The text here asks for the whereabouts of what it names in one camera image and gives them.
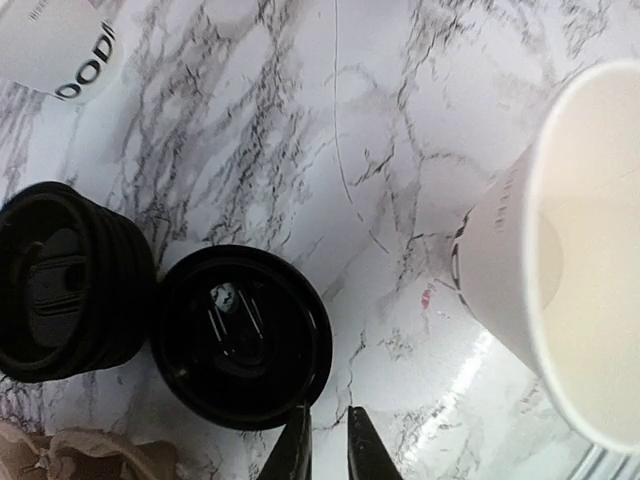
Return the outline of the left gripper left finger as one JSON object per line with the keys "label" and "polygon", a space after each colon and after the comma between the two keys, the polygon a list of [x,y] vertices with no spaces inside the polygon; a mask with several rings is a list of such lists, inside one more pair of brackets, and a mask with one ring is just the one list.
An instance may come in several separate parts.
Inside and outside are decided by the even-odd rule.
{"label": "left gripper left finger", "polygon": [[312,472],[311,414],[296,406],[257,480],[309,480]]}

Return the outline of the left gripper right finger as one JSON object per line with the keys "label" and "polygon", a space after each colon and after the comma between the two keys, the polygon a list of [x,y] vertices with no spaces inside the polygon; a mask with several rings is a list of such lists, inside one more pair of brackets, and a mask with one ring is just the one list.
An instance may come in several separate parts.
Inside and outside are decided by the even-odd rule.
{"label": "left gripper right finger", "polygon": [[348,409],[347,461],[350,480],[402,480],[367,411]]}

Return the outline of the black cup lid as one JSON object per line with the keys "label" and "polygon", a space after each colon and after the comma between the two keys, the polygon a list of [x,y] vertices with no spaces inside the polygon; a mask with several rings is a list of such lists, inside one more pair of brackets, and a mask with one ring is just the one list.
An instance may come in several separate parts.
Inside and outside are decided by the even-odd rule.
{"label": "black cup lid", "polygon": [[330,317],[287,261],[248,246],[206,247],[167,271],[155,300],[154,360],[200,417],[266,430],[321,396],[333,360]]}

